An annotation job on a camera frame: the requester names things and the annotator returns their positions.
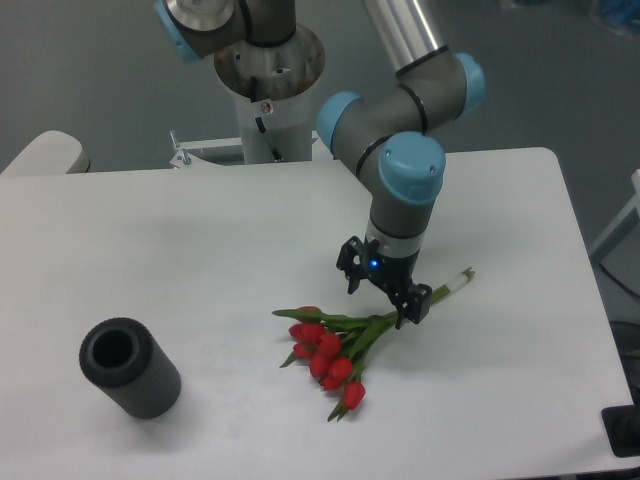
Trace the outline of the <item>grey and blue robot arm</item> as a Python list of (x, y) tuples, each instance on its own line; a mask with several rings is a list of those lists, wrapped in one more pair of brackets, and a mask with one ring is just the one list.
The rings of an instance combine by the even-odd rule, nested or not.
[(292, 1), (159, 1), (154, 9), (187, 61), (211, 58), (236, 108), (248, 164), (307, 161), (319, 139), (368, 190), (366, 233), (347, 240), (337, 266), (350, 291), (382, 290), (399, 323), (419, 323), (435, 301), (412, 279), (443, 185), (445, 154), (431, 132), (478, 107), (486, 82), (473, 57), (452, 52), (423, 1), (369, 1), (396, 85), (368, 102), (340, 92), (317, 114), (308, 95), (325, 67), (316, 34)]

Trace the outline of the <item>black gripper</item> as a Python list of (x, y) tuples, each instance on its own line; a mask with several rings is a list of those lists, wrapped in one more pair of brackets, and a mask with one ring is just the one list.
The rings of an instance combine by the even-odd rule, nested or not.
[(395, 328), (401, 329), (407, 322), (419, 324), (432, 303), (433, 289), (412, 280), (417, 258), (418, 251), (390, 256), (383, 252), (378, 240), (362, 242), (353, 236), (342, 245), (336, 267), (348, 281), (348, 294), (353, 294), (362, 280), (383, 291), (397, 311)]

